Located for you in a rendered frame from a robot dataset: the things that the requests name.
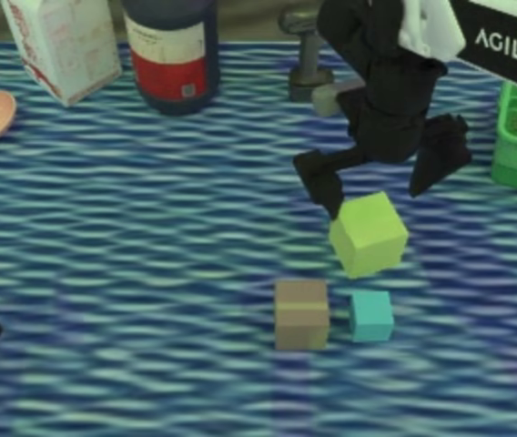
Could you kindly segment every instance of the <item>brown cube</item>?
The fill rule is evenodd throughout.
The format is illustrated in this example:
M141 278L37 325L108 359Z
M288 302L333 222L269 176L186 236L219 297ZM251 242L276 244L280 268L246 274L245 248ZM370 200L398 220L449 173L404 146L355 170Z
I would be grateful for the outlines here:
M329 304L325 280L278 280L275 284L276 349L325 349L328 335Z

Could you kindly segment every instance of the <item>cube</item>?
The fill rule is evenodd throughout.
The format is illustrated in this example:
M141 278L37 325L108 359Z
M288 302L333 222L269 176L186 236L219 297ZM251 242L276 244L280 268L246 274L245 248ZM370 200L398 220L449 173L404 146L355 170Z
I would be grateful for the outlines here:
M282 279L275 284L275 348L325 349L329 336L328 290L324 280Z
M354 341L386 341L393 328L388 291L355 291L351 294L350 329Z
M400 264L409 232L383 191L343 203L329 241L348 278Z

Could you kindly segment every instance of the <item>carton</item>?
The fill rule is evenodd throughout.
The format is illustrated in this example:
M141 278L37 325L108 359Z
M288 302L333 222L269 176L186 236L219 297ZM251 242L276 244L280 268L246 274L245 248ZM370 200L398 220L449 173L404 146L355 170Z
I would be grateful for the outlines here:
M328 336L329 304L325 281L278 280L275 284L275 348L322 350Z
M1 0L28 74L69 107L121 75L107 0Z

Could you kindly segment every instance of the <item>tabletop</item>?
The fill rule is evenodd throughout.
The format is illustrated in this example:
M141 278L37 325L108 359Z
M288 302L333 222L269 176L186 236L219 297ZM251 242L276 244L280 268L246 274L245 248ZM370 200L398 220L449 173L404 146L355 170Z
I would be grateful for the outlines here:
M517 190L490 177L498 79L462 64L432 113L474 162L420 198L411 163L343 175L385 191L402 263L348 280L290 164L350 146L287 101L294 44L221 47L220 96L162 117L125 73L64 108L0 43L19 103L0 139L0 437L517 436ZM350 71L327 49L339 79ZM273 284L326 279L328 348L273 348ZM388 290L391 341L348 333L352 290Z

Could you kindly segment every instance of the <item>red label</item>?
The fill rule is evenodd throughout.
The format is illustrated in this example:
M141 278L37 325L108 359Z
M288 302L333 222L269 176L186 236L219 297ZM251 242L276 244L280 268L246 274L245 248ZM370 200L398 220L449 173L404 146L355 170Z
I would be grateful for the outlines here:
M132 50L131 59L139 86L152 97L186 100L208 90L205 57L184 64L158 64Z

